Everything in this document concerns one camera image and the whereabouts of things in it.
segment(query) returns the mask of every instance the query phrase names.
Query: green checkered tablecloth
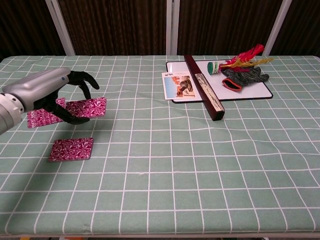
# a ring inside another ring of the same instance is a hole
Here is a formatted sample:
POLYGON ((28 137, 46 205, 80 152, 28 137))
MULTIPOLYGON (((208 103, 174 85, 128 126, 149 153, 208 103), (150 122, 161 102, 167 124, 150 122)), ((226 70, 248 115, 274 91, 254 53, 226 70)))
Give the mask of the green checkered tablecloth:
MULTIPOLYGON (((197 56, 196 60, 232 56, 197 56)), ((48 68, 96 78, 106 115, 0 136, 0 236, 320 233, 320 60, 261 65, 268 100, 164 100, 161 73, 183 56, 15 56, 0 86, 48 68), (54 140, 93 137, 90 160, 49 163, 54 140)), ((66 85, 59 97, 82 100, 66 85)))

